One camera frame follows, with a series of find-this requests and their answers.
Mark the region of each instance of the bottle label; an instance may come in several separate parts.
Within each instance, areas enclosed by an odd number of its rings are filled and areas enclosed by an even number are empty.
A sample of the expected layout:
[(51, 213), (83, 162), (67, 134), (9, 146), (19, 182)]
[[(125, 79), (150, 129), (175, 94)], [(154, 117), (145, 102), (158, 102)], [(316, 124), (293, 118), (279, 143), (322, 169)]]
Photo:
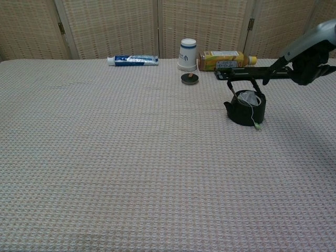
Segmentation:
[(212, 51), (213, 56), (238, 56), (237, 51)]
[(217, 61), (216, 68), (234, 68), (237, 67), (237, 62), (235, 60), (224, 60)]

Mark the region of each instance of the table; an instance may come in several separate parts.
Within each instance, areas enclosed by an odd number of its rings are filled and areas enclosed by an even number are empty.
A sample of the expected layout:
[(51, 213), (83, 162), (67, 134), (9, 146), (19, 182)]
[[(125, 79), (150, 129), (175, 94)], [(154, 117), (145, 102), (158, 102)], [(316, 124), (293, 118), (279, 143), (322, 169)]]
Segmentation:
[(226, 82), (195, 73), (2, 62), (0, 250), (335, 251), (336, 74), (258, 81), (257, 131), (227, 117)]

